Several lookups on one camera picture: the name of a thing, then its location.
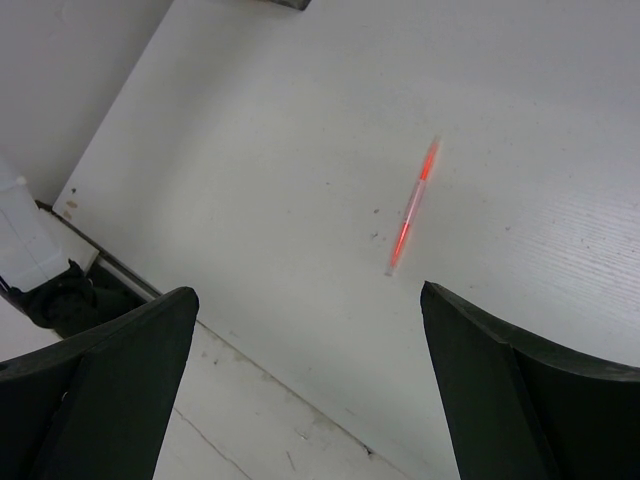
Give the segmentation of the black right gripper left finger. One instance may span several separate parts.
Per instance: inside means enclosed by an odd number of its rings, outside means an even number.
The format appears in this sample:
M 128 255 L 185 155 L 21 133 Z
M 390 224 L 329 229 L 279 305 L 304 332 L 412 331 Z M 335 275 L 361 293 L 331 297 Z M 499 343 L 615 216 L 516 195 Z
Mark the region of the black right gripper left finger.
M 2 362 L 2 478 L 152 478 L 198 310 L 180 287 Z

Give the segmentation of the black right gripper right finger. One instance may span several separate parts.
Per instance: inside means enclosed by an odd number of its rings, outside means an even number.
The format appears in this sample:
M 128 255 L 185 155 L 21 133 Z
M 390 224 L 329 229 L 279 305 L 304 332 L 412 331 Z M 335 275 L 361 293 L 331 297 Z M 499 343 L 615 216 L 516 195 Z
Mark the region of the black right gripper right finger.
M 421 309 L 461 478 L 638 478 L 638 368 L 547 340 L 435 283 Z

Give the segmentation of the orange thin pen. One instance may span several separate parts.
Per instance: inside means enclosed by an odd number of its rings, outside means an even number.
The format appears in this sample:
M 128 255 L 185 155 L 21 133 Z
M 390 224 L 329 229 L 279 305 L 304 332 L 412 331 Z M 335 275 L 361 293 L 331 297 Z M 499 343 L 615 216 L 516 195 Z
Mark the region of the orange thin pen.
M 389 262 L 385 271 L 386 276 L 393 276 L 402 260 L 404 250 L 408 244 L 410 233 L 415 222 L 415 218 L 420 209 L 430 172 L 438 155 L 440 144 L 441 138 L 436 135 L 429 145 L 423 164 L 421 166 L 420 173 L 414 185 L 413 191 L 409 197 L 409 201 L 399 227 L 395 244 L 390 253 Z

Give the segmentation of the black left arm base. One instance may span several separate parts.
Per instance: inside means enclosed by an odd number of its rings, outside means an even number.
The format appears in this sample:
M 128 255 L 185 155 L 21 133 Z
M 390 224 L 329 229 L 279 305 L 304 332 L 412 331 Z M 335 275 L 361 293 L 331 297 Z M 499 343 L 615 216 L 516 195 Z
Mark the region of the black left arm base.
M 38 223 L 59 248 L 54 271 L 42 272 L 29 261 L 18 274 L 1 275 L 1 295 L 36 326 L 68 338 L 128 313 L 150 300 L 126 278 L 113 259 L 77 232 L 52 207 L 36 201 Z

